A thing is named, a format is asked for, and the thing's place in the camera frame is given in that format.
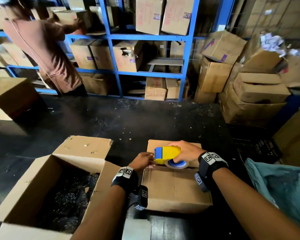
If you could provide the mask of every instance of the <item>forearm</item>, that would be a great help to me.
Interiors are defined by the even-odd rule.
[[[300,228],[229,169],[220,168],[212,177],[251,239],[300,240]]]
[[[78,25],[75,25],[75,24],[72,24],[72,25],[65,24],[65,25],[62,25],[62,28],[63,28],[65,35],[72,34],[74,31],[79,29]]]
[[[71,240],[112,239],[120,220],[125,201],[125,191],[118,185],[110,188],[106,197],[81,223]]]

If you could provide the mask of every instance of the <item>sleeve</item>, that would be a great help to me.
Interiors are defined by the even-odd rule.
[[[50,37],[53,41],[64,41],[66,38],[62,25],[51,23],[49,21],[43,21],[43,25],[48,37]]]

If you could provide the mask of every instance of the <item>person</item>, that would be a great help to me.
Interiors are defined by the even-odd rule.
[[[80,29],[82,22],[75,20],[72,25],[59,25],[53,18],[31,20],[34,3],[32,0],[0,0],[7,15],[4,32],[38,64],[40,75],[50,88],[58,94],[86,96],[82,78],[57,44],[66,34]]]
[[[217,154],[207,152],[185,141],[172,142],[169,145],[181,148],[181,153],[174,158],[175,162],[200,161],[199,172],[204,183],[208,188],[216,184],[251,239],[300,240],[300,228],[266,198],[234,175],[228,168],[227,162]],[[129,164],[129,167],[136,172],[141,172],[152,165],[153,160],[152,153],[143,152]],[[118,178],[125,179],[118,174],[109,193],[87,220],[81,223],[71,240],[113,238],[123,211],[125,197],[131,191],[127,182],[127,184],[123,180],[116,182]],[[135,182],[130,182],[129,185],[135,185]]]

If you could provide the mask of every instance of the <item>tape roll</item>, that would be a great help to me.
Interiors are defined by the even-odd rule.
[[[173,159],[170,159],[170,160],[165,160],[164,165],[166,165],[168,168],[184,169],[189,166],[189,163],[187,161],[179,161],[175,163]]]

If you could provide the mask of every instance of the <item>teal plastic bag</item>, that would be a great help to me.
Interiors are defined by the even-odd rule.
[[[245,162],[256,190],[300,226],[300,167]]]

